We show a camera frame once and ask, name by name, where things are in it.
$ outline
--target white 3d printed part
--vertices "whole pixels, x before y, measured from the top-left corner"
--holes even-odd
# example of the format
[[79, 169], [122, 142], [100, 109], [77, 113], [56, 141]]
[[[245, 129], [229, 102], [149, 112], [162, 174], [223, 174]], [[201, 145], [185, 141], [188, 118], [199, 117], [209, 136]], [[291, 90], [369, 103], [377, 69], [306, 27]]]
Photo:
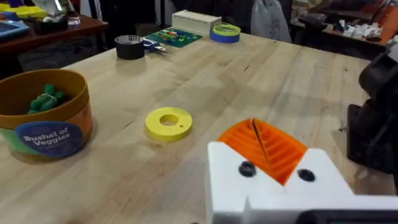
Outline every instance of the white 3d printed part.
[[[284, 185], [262, 170], [245, 177], [246, 159], [223, 142], [208, 145], [207, 224], [295, 223], [306, 211], [397, 210], [398, 197], [355, 195], [321, 149], [308, 149]], [[309, 170], [315, 180], [299, 177]]]
[[173, 13], [172, 26], [176, 29], [192, 31], [197, 34], [208, 35], [221, 17], [209, 16], [187, 10]]

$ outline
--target wooden table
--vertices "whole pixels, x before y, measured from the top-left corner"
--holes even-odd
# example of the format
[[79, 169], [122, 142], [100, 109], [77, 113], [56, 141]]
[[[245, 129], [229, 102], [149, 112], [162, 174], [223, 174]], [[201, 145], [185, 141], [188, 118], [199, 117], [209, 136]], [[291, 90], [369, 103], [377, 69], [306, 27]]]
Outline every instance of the wooden table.
[[[206, 223], [206, 145], [252, 117], [326, 150], [357, 194], [394, 193], [390, 175], [347, 160], [339, 131], [348, 105], [367, 98], [358, 76], [368, 61], [246, 34], [174, 51], [125, 61], [113, 49], [67, 67], [88, 80], [92, 141], [36, 165], [0, 141], [0, 223]], [[192, 115], [185, 139], [145, 136], [145, 117], [164, 106]]]
[[81, 15], [81, 22], [77, 26], [69, 26], [65, 31], [54, 32], [46, 35], [37, 35], [33, 28], [22, 37], [0, 42], [0, 54], [21, 53], [50, 42], [65, 40], [77, 35], [89, 35], [104, 31], [108, 23]]

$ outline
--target green toy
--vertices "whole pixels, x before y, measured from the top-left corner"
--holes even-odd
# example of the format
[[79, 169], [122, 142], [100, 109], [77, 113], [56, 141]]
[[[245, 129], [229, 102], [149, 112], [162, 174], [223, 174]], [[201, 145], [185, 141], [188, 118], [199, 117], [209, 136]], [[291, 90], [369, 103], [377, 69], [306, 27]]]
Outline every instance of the green toy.
[[44, 93], [30, 103], [30, 110], [27, 114], [51, 110], [61, 105], [65, 100], [65, 94], [58, 91], [53, 85], [45, 85]]

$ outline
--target black screw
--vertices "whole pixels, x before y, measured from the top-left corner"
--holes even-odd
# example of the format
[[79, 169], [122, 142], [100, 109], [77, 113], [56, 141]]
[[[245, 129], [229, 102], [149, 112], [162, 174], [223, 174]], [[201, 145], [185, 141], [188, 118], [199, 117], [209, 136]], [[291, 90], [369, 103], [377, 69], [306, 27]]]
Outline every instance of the black screw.
[[254, 167], [253, 163], [244, 161], [239, 166], [239, 173], [245, 177], [254, 177], [256, 174], [256, 168]]
[[307, 182], [314, 182], [315, 181], [315, 175], [313, 174], [312, 171], [307, 170], [307, 169], [300, 169], [297, 171], [298, 176], [307, 181]]

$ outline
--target orange 3d printed part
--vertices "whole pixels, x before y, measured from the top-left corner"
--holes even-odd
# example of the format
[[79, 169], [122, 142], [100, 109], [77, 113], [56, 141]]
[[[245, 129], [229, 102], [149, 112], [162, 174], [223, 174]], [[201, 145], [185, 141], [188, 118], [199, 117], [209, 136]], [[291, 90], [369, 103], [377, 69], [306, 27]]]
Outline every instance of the orange 3d printed part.
[[235, 124], [218, 141], [233, 148], [281, 185], [285, 184], [307, 150], [293, 137], [258, 119]]

